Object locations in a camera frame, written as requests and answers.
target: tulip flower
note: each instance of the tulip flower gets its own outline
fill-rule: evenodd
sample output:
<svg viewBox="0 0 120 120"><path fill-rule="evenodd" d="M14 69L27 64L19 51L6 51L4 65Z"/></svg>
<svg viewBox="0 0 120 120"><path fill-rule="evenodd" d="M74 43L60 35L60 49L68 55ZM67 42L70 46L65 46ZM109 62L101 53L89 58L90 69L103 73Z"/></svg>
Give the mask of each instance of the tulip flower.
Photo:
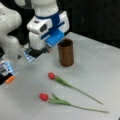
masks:
<svg viewBox="0 0 120 120"><path fill-rule="evenodd" d="M101 112L101 113L109 113L108 111L96 110L96 109L91 109L91 108L84 108L84 107L79 107L79 106L73 105L66 100L58 98L53 93L52 93L52 96L53 96L53 98L49 98L49 96L46 93L41 93L39 95L39 97L42 101L44 101L44 102L48 101L48 103L50 103L50 104L66 105L66 106L71 106L71 107L82 109L82 110Z"/></svg>
<svg viewBox="0 0 120 120"><path fill-rule="evenodd" d="M73 90L76 90L76 91L78 91L78 92L86 95L87 97L89 97L89 98L93 99L94 101L96 101L96 102L98 102L98 103L100 103L100 104L103 105L103 103L100 102L99 100L97 100L96 98L94 98L94 97L92 97L91 95L85 93L84 91L82 91L82 90L74 87L73 85L69 84L68 82L66 82L66 81L63 80L62 78L58 77L58 76L55 75L54 73L52 73L52 72L51 72L51 73L48 73L48 77L49 77L51 80L55 80L57 83L59 83L59 84L61 84L61 85L63 85L63 86L66 86L66 87L69 87L69 88L71 88L71 89L73 89Z"/></svg>

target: red flower bud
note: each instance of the red flower bud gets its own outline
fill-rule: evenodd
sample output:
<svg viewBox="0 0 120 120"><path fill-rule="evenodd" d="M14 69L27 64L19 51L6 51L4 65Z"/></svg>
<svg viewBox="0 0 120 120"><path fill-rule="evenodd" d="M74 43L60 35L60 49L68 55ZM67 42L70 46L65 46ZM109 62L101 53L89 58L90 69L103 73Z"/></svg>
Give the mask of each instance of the red flower bud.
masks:
<svg viewBox="0 0 120 120"><path fill-rule="evenodd" d="M46 102L49 99L48 95L45 93L41 93L39 97L44 102Z"/></svg>
<svg viewBox="0 0 120 120"><path fill-rule="evenodd" d="M51 80L54 80L56 76L55 76L54 73L48 73L48 77L49 77Z"/></svg>

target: table surface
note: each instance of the table surface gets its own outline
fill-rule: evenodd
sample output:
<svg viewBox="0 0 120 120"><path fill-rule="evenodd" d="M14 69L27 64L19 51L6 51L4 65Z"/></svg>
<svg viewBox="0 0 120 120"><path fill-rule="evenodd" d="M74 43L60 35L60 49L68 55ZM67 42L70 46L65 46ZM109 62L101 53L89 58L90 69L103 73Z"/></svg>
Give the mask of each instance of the table surface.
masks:
<svg viewBox="0 0 120 120"><path fill-rule="evenodd" d="M21 69L9 86L0 87L0 120L118 120L120 117L120 50L89 38L69 33L74 42L73 66L59 63L57 46ZM48 79L55 72L77 88L104 103ZM56 94L72 104L108 110L109 114L69 106L50 105L39 99L41 92Z"/></svg>

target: black background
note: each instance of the black background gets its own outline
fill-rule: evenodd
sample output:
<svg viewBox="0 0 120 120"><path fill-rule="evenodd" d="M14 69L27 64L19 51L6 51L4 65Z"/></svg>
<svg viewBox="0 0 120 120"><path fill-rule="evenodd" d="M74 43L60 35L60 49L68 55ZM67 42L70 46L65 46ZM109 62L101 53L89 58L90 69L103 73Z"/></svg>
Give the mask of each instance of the black background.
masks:
<svg viewBox="0 0 120 120"><path fill-rule="evenodd" d="M18 7L14 0L1 0L7 7L17 10L23 23L12 35L20 44L28 42L27 23L33 10ZM118 0L57 0L60 10L66 10L70 31L120 48L120 1Z"/></svg>

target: cylindrical cup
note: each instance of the cylindrical cup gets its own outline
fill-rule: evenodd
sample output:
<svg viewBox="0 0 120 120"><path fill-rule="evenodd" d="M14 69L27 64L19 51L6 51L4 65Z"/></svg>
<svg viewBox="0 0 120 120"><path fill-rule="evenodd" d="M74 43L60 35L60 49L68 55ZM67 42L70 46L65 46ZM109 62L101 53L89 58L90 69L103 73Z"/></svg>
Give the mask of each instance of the cylindrical cup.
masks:
<svg viewBox="0 0 120 120"><path fill-rule="evenodd" d="M64 67L69 67L74 63L73 41L70 39L63 39L58 44L58 53L60 64Z"/></svg>

